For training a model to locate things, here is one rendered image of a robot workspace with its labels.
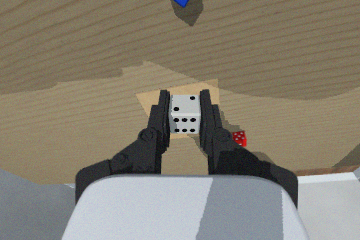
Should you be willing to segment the red die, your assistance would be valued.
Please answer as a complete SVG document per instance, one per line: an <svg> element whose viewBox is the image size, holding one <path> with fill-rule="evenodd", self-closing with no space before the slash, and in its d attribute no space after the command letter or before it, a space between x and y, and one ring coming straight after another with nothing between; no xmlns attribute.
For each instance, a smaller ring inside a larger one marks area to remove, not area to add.
<svg viewBox="0 0 360 240"><path fill-rule="evenodd" d="M233 140L240 144L242 147L246 146L246 136L244 131L232 133Z"/></svg>

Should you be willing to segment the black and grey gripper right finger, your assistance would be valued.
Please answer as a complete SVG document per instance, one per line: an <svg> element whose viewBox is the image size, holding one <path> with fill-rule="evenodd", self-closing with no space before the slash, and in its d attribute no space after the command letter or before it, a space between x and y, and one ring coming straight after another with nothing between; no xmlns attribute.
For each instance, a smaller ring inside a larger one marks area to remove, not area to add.
<svg viewBox="0 0 360 240"><path fill-rule="evenodd" d="M298 178L290 170L261 161L232 140L222 127L218 105L211 104L209 89L200 91L200 148L208 155L208 175L249 175L280 184L298 211Z"/></svg>

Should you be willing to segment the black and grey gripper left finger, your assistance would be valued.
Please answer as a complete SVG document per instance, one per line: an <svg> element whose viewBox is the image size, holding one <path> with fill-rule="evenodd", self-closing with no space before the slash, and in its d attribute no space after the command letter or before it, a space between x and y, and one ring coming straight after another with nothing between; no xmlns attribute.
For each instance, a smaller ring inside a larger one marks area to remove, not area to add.
<svg viewBox="0 0 360 240"><path fill-rule="evenodd" d="M161 174L162 154L167 151L170 143L169 103L170 91L160 90L158 105L152 105L148 126L139 132L137 140L112 159L85 167L76 174L76 204L85 188L100 178L131 172Z"/></svg>

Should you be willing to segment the white die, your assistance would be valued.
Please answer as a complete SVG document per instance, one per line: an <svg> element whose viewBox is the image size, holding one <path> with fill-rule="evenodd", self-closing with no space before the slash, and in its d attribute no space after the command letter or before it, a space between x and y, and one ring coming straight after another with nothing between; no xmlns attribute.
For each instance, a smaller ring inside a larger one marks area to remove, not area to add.
<svg viewBox="0 0 360 240"><path fill-rule="evenodd" d="M168 116L172 134L198 134L201 120L199 95L171 95Z"/></svg>

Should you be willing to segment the blue die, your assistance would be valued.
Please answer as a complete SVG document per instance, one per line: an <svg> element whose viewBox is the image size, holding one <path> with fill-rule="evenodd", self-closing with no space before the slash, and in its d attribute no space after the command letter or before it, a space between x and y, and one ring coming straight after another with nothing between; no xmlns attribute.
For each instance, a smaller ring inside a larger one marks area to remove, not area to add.
<svg viewBox="0 0 360 240"><path fill-rule="evenodd" d="M174 0L176 3L178 3L181 7L185 7L189 0Z"/></svg>

